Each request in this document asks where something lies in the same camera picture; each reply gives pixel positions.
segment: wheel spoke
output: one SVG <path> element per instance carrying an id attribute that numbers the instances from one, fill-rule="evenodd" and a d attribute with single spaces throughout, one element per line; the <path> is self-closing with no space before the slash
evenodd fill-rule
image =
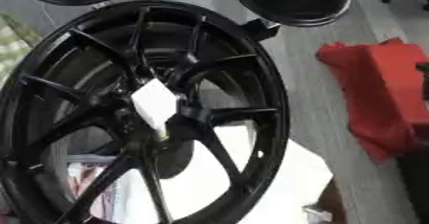
<path id="1" fill-rule="evenodd" d="M 155 77 L 155 72 L 149 66 L 147 57 L 143 51 L 143 30 L 147 28 L 149 12 L 150 8 L 140 9 L 139 18 L 137 20 L 133 36 L 131 37 L 130 45 L 135 58 L 137 59 L 137 64 L 141 65 L 141 68 L 143 68 L 146 73 L 152 74 L 152 76 Z"/>
<path id="2" fill-rule="evenodd" d="M 24 153 L 24 160 L 34 159 L 59 139 L 76 132 L 86 126 L 92 125 L 93 119 L 98 115 L 97 108 L 78 108 L 64 119 L 56 122 L 53 128 L 40 139 L 28 146 Z"/>
<path id="3" fill-rule="evenodd" d="M 57 96 L 73 103 L 79 104 L 84 98 L 84 93 L 79 90 L 64 86 L 57 82 L 52 82 L 44 78 L 38 78 L 34 76 L 23 76 L 21 83 L 24 85 L 36 85 L 42 88 L 47 88 L 56 93 Z"/>
<path id="4" fill-rule="evenodd" d="M 102 54 L 106 55 L 106 57 L 110 58 L 110 61 L 113 64 L 117 65 L 125 72 L 130 88 L 135 89 L 137 87 L 137 77 L 131 67 L 131 64 L 128 62 L 127 58 L 121 53 L 117 52 L 115 48 L 102 42 L 96 37 L 79 30 L 71 30 L 70 34 L 76 40 L 77 45 L 91 46 L 100 51 Z"/>
<path id="5" fill-rule="evenodd" d="M 115 159 L 102 173 L 89 185 L 85 192 L 80 195 L 77 201 L 73 204 L 67 213 L 65 213 L 56 224 L 68 223 L 84 219 L 95 199 L 111 184 L 118 180 L 121 176 L 135 167 L 135 162 L 126 154 L 120 155 Z"/>
<path id="6" fill-rule="evenodd" d="M 254 68 L 252 65 L 256 63 L 256 59 L 257 56 L 255 55 L 246 55 L 234 56 L 216 61 L 197 62 L 185 71 L 180 72 L 176 77 L 171 78 L 168 82 L 168 86 L 172 89 L 188 88 L 200 82 L 212 72 L 252 70 L 252 68 Z"/>
<path id="7" fill-rule="evenodd" d="M 239 185 L 241 175 L 231 155 L 211 127 L 204 126 L 203 131 L 199 141 L 211 151 L 217 161 L 223 166 L 230 178 L 231 186 Z"/>
<path id="8" fill-rule="evenodd" d="M 188 105 L 181 106 L 179 111 L 180 115 L 186 118 L 190 118 L 210 126 L 244 120 L 260 121 L 262 119 L 270 118 L 278 113 L 278 109 L 272 107 L 206 109 Z"/>
<path id="9" fill-rule="evenodd" d="M 188 50 L 188 53 L 190 55 L 196 56 L 196 53 L 198 52 L 199 42 L 200 42 L 201 33 L 202 33 L 201 30 L 202 30 L 204 23 L 206 22 L 206 19 L 207 19 L 207 16 L 205 16 L 205 15 L 198 17 L 197 23 L 192 30 L 190 45 L 189 45 L 189 50 Z"/>
<path id="10" fill-rule="evenodd" d="M 87 154 L 95 154 L 99 156 L 112 156 L 117 154 L 123 145 L 116 141 L 110 141 L 104 145 L 101 145 L 97 148 L 92 149 Z"/>
<path id="11" fill-rule="evenodd" d="M 163 191 L 161 189 L 161 183 L 159 175 L 154 164 L 154 159 L 146 153 L 146 157 L 143 159 L 143 164 L 140 167 L 140 172 L 145 179 L 147 188 L 149 190 L 152 201 L 155 205 L 156 212 L 161 224 L 172 223 L 171 215 L 164 198 Z"/>
<path id="12" fill-rule="evenodd" d="M 244 120 L 270 118 L 278 113 L 277 108 L 224 108 L 212 110 L 210 124 L 213 126 Z"/>

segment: gray floor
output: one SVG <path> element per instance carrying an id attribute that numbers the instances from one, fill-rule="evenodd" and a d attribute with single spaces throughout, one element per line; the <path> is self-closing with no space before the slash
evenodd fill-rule
<path id="1" fill-rule="evenodd" d="M 238 23 L 255 18 L 237 0 L 177 1 L 216 10 Z M 350 12 L 331 25 L 314 29 L 283 27 L 276 38 L 263 43 L 275 59 L 290 94 L 292 137 L 327 160 L 346 203 L 350 224 L 418 222 L 395 161 L 376 165 L 346 130 L 348 116 L 341 90 L 314 54 L 324 43 L 374 43 L 394 36 L 416 42 L 429 52 L 429 12 L 420 10 L 422 1 L 394 0 L 386 6 L 379 0 L 354 0 Z M 0 11 L 48 34 L 90 9 L 58 7 L 34 0 L 0 0 Z"/>

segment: wire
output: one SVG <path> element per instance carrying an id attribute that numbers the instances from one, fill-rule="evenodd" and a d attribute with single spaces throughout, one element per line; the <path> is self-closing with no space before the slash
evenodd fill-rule
<path id="1" fill-rule="evenodd" d="M 54 19 L 52 18 L 52 16 L 46 10 L 46 4 L 45 4 L 45 2 L 40 2 L 40 4 L 41 4 L 43 13 L 48 18 L 48 20 L 51 23 L 51 25 L 56 29 L 56 22 L 54 21 Z"/>

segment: green plaid fabric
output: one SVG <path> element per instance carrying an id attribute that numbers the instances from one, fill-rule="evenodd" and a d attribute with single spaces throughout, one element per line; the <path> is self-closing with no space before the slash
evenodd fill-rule
<path id="1" fill-rule="evenodd" d="M 0 87 L 16 64 L 40 41 L 35 30 L 0 14 Z"/>

